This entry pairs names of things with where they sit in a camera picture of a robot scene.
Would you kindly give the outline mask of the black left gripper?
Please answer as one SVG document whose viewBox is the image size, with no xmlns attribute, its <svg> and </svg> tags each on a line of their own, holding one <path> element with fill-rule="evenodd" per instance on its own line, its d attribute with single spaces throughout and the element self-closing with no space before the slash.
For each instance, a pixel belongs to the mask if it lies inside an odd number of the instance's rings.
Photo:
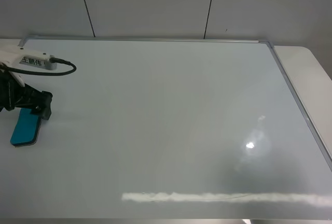
<svg viewBox="0 0 332 224">
<path fill-rule="evenodd" d="M 33 90 L 29 85 L 22 87 L 9 72 L 1 71 L 1 110 L 29 108 L 31 114 L 49 120 L 52 98 L 52 93 Z"/>
</svg>

